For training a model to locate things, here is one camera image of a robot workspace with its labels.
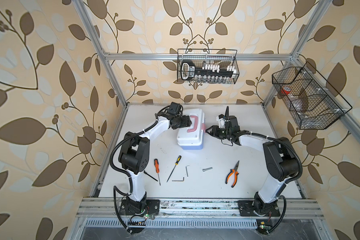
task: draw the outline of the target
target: orange pliers handle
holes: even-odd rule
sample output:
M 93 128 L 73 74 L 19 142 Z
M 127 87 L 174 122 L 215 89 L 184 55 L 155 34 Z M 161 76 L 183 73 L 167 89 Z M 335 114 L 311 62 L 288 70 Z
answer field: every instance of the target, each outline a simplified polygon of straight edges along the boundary
M 232 174 L 235 175 L 235 181 L 234 181 L 234 183 L 233 183 L 233 185 L 231 187 L 234 187 L 236 185 L 236 182 L 237 182 L 237 175 L 239 175 L 239 173 L 234 169 L 231 169 L 231 172 L 227 175 L 227 178 L 225 179 L 225 184 L 228 184 L 228 179 Z

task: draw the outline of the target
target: toolbox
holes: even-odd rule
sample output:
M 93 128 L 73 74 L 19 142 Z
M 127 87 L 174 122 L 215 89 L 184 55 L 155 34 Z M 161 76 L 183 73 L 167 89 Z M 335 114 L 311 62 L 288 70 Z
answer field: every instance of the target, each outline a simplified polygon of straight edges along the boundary
M 177 133 L 177 144 L 184 150 L 203 149 L 205 117 L 200 108 L 186 109 L 184 115 L 189 115 L 192 124 L 190 127 L 179 128 Z

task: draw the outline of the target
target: screwdriver handle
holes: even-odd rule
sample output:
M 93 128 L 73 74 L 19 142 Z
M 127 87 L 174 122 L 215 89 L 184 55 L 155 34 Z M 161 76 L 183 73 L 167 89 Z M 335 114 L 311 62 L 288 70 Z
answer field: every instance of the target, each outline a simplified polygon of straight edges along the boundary
M 179 163 L 179 161 L 180 161 L 180 159 L 181 159 L 181 156 L 179 156 L 178 158 L 177 158 L 177 161 L 176 161 L 176 165 Z
M 158 169 L 158 160 L 157 160 L 157 158 L 155 158 L 155 167 L 156 167 L 156 172 L 159 173 L 160 170 Z

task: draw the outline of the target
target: white table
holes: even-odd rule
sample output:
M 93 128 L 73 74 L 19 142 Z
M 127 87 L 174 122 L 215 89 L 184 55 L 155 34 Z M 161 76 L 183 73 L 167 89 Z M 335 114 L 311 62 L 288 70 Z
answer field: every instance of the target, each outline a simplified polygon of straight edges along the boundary
M 117 142 L 130 132 L 138 132 L 146 128 L 154 119 L 162 105 L 132 105 L 129 107 L 125 121 Z M 230 115 L 237 117 L 240 129 L 257 132 L 274 137 L 272 129 L 260 105 L 229 105 Z M 185 105 L 184 109 L 201 108 L 205 113 L 206 128 L 218 125 L 216 116 L 225 113 L 226 105 Z M 221 144 L 217 138 L 208 134 L 204 135 L 204 148 L 202 150 L 183 150 L 177 145 L 177 130 L 168 129 L 155 140 L 150 142 L 149 163 L 145 171 L 157 179 L 154 159 L 160 165 L 161 186 L 155 180 L 144 174 L 145 190 L 150 198 L 253 198 L 261 189 L 268 171 L 265 165 L 264 153 L 250 147 L 232 147 Z M 177 157 L 182 158 L 167 182 Z M 236 162 L 240 160 L 238 180 L 234 188 L 233 176 L 228 184 L 225 178 Z M 212 170 L 202 171 L 204 168 L 213 167 Z M 123 192 L 129 191 L 129 182 L 125 174 L 108 168 L 99 197 L 113 197 L 113 186 Z M 295 182 L 291 182 L 283 190 L 286 198 L 301 198 Z

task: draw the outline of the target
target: mesh basket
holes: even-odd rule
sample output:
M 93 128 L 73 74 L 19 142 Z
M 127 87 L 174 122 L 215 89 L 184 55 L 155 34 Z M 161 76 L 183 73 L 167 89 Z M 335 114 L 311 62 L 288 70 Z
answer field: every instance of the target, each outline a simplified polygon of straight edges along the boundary
M 216 51 L 216 54 L 210 54 L 211 51 Z M 236 53 L 237 50 L 178 49 L 177 81 L 235 84 L 240 74 Z
M 306 65 L 302 68 L 289 67 L 272 74 L 272 84 L 299 129 L 323 130 L 351 110 L 352 106 L 315 70 L 326 81 L 327 88 L 322 88 L 311 75 L 314 68 L 311 65 L 307 68 Z M 337 104 L 339 100 L 348 105 L 347 108 L 340 107 Z

